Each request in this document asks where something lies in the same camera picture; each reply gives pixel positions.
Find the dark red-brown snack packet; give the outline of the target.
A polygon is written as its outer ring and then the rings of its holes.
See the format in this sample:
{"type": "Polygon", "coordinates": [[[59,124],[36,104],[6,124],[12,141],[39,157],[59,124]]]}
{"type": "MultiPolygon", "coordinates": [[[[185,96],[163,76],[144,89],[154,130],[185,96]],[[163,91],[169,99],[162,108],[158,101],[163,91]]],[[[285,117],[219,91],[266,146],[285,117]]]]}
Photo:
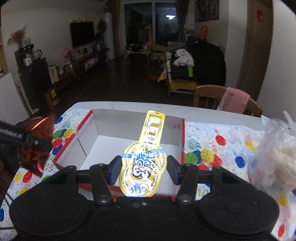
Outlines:
{"type": "Polygon", "coordinates": [[[35,117],[25,126],[27,144],[18,149],[20,166],[41,177],[52,150],[55,116],[35,117]]]}

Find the yellow bottle-shaped snack packet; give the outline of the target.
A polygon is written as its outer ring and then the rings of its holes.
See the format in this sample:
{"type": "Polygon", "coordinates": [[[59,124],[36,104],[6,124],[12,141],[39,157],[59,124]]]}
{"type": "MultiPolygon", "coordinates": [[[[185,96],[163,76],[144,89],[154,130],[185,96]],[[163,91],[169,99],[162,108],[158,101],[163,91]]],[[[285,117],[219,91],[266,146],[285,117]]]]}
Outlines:
{"type": "Polygon", "coordinates": [[[119,187],[128,197],[152,197],[167,168],[167,155],[160,146],[166,115],[147,112],[139,140],[122,155],[119,187]]]}

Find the clear bag of white snacks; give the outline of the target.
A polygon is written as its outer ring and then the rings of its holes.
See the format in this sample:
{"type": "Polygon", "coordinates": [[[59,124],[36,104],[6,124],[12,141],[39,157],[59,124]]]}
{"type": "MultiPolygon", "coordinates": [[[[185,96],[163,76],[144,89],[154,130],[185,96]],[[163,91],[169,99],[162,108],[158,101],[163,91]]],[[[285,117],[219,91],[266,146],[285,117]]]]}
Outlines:
{"type": "Polygon", "coordinates": [[[261,117],[265,132],[248,164],[250,183],[273,195],[295,189],[295,121],[261,117]]]}

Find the red cardboard box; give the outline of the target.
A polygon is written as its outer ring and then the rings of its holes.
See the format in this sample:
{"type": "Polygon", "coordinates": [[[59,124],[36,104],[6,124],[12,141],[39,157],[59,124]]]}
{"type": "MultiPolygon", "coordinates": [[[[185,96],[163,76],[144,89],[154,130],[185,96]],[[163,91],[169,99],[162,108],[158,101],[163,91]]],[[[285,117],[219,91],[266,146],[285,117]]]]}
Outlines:
{"type": "Polygon", "coordinates": [[[110,180],[114,196],[174,196],[179,188],[168,173],[169,156],[184,161],[184,132],[184,119],[157,111],[93,109],[53,162],[86,170],[119,157],[110,180]]]}

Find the wooden chair with pink cloth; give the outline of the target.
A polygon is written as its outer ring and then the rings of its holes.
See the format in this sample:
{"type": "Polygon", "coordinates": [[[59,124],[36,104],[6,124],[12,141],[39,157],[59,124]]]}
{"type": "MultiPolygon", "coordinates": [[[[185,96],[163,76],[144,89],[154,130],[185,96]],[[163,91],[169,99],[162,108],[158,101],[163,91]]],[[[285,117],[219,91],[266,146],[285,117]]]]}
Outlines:
{"type": "Polygon", "coordinates": [[[263,110],[251,96],[236,88],[200,85],[193,91],[193,106],[260,117],[263,110]]]}

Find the clothes pile on chair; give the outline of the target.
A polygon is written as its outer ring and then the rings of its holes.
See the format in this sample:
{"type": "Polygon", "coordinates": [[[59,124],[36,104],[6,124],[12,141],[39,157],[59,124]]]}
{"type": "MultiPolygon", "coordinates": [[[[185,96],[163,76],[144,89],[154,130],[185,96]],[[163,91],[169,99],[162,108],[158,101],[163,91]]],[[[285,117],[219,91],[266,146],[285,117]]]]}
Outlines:
{"type": "Polygon", "coordinates": [[[226,83],[226,63],[222,50],[204,40],[189,36],[185,46],[170,51],[173,80],[194,81],[197,85],[226,83]]]}

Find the wall television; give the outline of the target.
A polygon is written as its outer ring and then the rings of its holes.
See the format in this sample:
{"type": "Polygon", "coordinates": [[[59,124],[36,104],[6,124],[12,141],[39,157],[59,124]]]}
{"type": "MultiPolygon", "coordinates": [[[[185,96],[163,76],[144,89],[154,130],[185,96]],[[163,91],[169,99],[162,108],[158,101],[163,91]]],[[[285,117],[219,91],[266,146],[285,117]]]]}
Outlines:
{"type": "Polygon", "coordinates": [[[73,49],[86,46],[95,41],[93,22],[79,22],[70,24],[73,49]]]}

